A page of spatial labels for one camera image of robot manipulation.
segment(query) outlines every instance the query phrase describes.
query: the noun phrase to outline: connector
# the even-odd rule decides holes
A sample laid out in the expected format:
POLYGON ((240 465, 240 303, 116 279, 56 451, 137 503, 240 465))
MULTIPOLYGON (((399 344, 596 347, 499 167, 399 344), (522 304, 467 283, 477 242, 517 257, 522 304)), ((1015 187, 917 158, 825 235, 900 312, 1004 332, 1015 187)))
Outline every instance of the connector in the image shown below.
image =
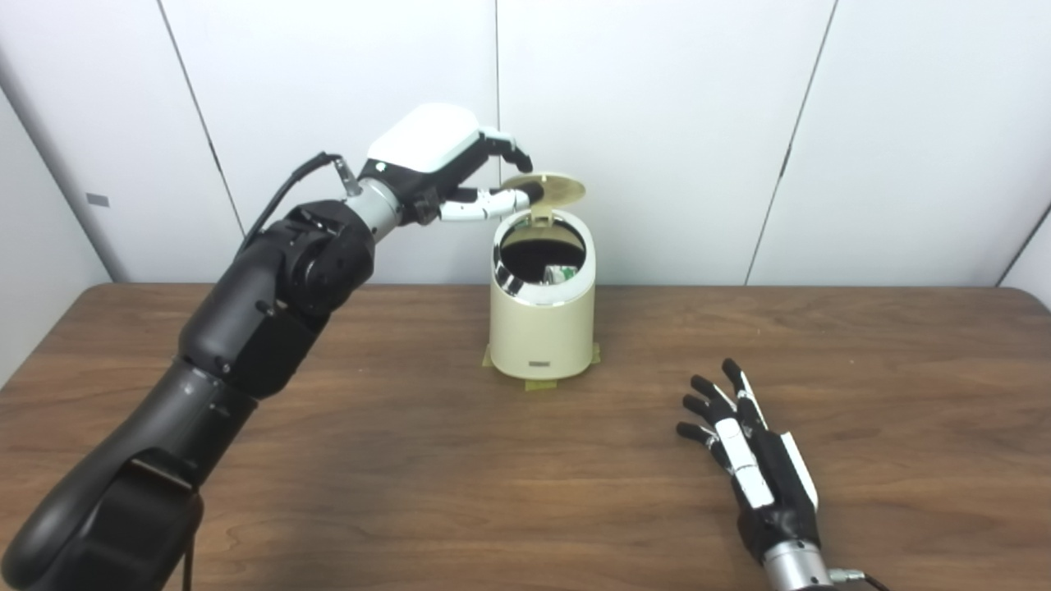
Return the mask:
POLYGON ((854 569, 828 569, 828 578, 831 578, 832 583, 865 580, 865 573, 854 569))

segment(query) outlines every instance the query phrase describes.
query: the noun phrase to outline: silver metal cylinder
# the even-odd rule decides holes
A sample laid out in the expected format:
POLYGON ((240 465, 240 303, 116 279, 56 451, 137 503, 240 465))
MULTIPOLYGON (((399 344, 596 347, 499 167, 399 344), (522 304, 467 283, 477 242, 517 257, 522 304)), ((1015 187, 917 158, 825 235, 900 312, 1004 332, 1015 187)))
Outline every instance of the silver metal cylinder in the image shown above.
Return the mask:
POLYGON ((782 542, 763 554, 763 568, 774 591, 832 586, 821 549, 809 542, 782 542))
POLYGON ((362 192, 347 200, 347 206, 369 226, 379 242, 401 223, 401 208, 391 189, 375 179, 362 179, 362 192))

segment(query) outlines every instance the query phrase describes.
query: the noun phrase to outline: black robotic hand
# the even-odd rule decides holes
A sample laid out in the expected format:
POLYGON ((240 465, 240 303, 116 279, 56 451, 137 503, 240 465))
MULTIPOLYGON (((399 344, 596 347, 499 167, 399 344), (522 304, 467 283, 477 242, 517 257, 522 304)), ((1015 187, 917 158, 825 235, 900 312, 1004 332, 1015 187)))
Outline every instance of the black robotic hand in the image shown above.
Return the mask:
POLYGON ((723 372, 736 395, 700 375, 682 405, 710 426, 679 423, 676 431, 703 444, 729 472, 741 508, 737 526, 745 548, 763 565, 777 591, 830 589, 821 556, 818 492, 790 433, 769 430, 741 368, 727 359, 723 372))

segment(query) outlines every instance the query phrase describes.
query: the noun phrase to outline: table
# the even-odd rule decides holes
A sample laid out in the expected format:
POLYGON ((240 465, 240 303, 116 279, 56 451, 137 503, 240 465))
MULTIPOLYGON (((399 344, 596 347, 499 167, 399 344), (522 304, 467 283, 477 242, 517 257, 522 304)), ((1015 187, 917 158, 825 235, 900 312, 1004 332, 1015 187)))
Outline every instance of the table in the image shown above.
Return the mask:
MULTIPOLYGON (((92 288, 0 392, 0 545, 154 384, 207 289, 92 288)), ((1051 589, 1051 315, 1031 297, 603 287, 601 363, 527 392, 481 367, 487 289, 351 298, 206 485, 197 589, 766 589, 725 473, 674 432, 724 356, 796 434, 830 566, 1051 589)))

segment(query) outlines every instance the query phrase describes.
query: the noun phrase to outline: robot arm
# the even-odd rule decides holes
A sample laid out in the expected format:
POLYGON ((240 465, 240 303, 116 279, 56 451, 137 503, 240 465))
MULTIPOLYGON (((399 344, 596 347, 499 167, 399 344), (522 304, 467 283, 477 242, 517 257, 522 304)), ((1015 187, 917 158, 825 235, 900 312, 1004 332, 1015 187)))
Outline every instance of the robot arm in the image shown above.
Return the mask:
MULTIPOLYGON (((285 387, 330 314, 372 276, 376 243, 441 215, 490 156, 532 166, 469 111, 425 105, 373 144, 358 178, 324 152, 296 169, 183 328, 157 386, 15 535, 3 578, 29 591, 160 590, 191 548, 200 487, 259 402, 285 387), (330 163, 347 197, 302 204, 264 230, 292 185, 330 163)), ((538 190, 477 192, 446 217, 500 215, 538 190)))

